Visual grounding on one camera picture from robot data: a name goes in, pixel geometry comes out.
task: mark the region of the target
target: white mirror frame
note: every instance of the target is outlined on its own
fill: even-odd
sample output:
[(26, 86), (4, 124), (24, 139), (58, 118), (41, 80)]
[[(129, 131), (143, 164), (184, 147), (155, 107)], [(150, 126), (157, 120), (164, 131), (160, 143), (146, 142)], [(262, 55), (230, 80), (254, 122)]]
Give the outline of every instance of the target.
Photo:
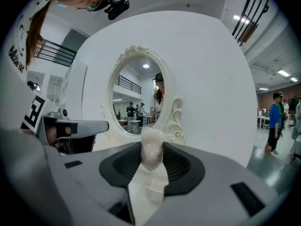
[(180, 122), (182, 98), (174, 96), (172, 80), (165, 62), (155, 52), (147, 48), (143, 48), (141, 46), (136, 47), (134, 45), (131, 45), (126, 49), (124, 54), (119, 56), (109, 79), (106, 101), (104, 102), (104, 105), (102, 105), (103, 118), (110, 125), (109, 131), (104, 133), (106, 140), (116, 141), (116, 138), (114, 137), (117, 137), (124, 143), (141, 141), (141, 135), (131, 134), (120, 126), (113, 112), (113, 91), (116, 78), (122, 71), (124, 64), (135, 57), (147, 57), (151, 59), (159, 67), (164, 78), (164, 106), (154, 128), (165, 132), (169, 142), (185, 145), (185, 136)]

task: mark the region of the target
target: mirror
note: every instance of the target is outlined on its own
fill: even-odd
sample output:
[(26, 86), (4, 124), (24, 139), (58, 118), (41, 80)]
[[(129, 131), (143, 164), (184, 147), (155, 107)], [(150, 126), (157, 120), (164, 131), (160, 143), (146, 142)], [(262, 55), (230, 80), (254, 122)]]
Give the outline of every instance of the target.
[(158, 120), (164, 96), (164, 80), (158, 65), (148, 57), (134, 57), (122, 65), (117, 75), (111, 111), (121, 128), (140, 135), (144, 125)]

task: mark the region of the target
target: black railing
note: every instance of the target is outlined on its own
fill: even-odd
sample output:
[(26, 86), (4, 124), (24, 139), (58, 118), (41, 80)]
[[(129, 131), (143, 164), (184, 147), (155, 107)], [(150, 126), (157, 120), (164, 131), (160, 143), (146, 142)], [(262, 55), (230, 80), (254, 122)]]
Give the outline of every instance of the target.
[(44, 40), (42, 43), (38, 43), (35, 54), (36, 58), (45, 59), (67, 67), (71, 66), (75, 56), (76, 51), (48, 40)]
[[(238, 31), (238, 33), (235, 36), (235, 39), (237, 39), (237, 37), (239, 36), (238, 39), (237, 39), (237, 43), (240, 42), (239, 46), (242, 46), (243, 43), (246, 43), (248, 41), (248, 39), (251, 37), (251, 35), (254, 33), (254, 31), (258, 27), (257, 23), (258, 23), (259, 19), (261, 18), (262, 14), (266, 13), (268, 11), (268, 9), (269, 9), (269, 6), (268, 6), (269, 0), (266, 0), (266, 3), (264, 5), (261, 13), (259, 14), (258, 18), (256, 19), (256, 21), (253, 21), (254, 18), (255, 18), (255, 15), (257, 14), (257, 11), (258, 11), (258, 9), (259, 9), (259, 7), (261, 5), (262, 0), (259, 1), (258, 5), (257, 5), (257, 8), (256, 8), (255, 12), (252, 15), (252, 18), (250, 18), (250, 16), (251, 16), (251, 12), (253, 10), (253, 7), (255, 5), (256, 0), (253, 0), (252, 5), (251, 5), (251, 7), (249, 9), (248, 14), (246, 14), (246, 11), (248, 9), (250, 1), (251, 0), (246, 0), (246, 4), (245, 4), (244, 9), (243, 9), (243, 11), (241, 13), (240, 19), (237, 22), (237, 24), (235, 26), (235, 29), (234, 29), (234, 31), (232, 33), (232, 35), (235, 36), (235, 33), (236, 33), (237, 29), (239, 28), (239, 26), (241, 26), (240, 29), (239, 29), (239, 31)], [(241, 20), (242, 19), (245, 19), (246, 21), (248, 20), (249, 23), (246, 25), (246, 27), (243, 30), (243, 32), (240, 33), (242, 31), (242, 29), (244, 28), (244, 26), (245, 26), (245, 22), (241, 24)]]
[(119, 75), (115, 81), (115, 85), (119, 85), (123, 88), (129, 89), (133, 92), (136, 92), (138, 94), (141, 94), (141, 87), (139, 85), (136, 85), (135, 83), (131, 82), (127, 78), (123, 77), (122, 75)]

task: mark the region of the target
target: black camera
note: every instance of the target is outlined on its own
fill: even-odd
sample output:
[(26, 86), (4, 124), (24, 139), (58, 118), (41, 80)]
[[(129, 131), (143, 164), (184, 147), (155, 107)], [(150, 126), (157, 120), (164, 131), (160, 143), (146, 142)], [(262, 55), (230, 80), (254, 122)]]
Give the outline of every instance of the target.
[(128, 10), (129, 7), (130, 7), (129, 0), (120, 0), (120, 1), (114, 0), (113, 3), (111, 3), (110, 7), (107, 8), (104, 12), (108, 14), (109, 20), (114, 20), (124, 11)]

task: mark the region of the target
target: floor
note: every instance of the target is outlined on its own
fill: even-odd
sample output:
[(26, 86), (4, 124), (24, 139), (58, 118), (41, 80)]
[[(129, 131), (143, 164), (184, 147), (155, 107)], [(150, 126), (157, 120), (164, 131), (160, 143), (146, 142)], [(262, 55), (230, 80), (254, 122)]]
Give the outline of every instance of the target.
[(294, 179), (301, 169), (301, 160), (294, 160), (291, 165), (290, 150), (293, 146), (291, 131), (284, 130), (277, 144), (278, 155), (264, 152), (269, 137), (268, 129), (257, 129), (254, 148), (247, 168), (260, 177), (279, 194), (290, 190)]
[[(282, 135), (277, 143), (276, 150), (279, 152), (278, 155), (272, 153), (272, 155), (286, 164), (290, 164), (292, 159), (290, 158), (290, 150), (293, 146), (294, 140), (291, 138), (291, 131), (290, 130), (283, 130)], [(264, 150), (264, 147), (268, 141), (269, 137), (269, 129), (257, 129), (255, 135), (254, 146)]]
[(131, 130), (131, 134), (140, 135), (141, 130), (142, 130), (142, 128), (139, 128), (138, 125), (137, 125), (137, 123), (134, 123), (133, 131)]

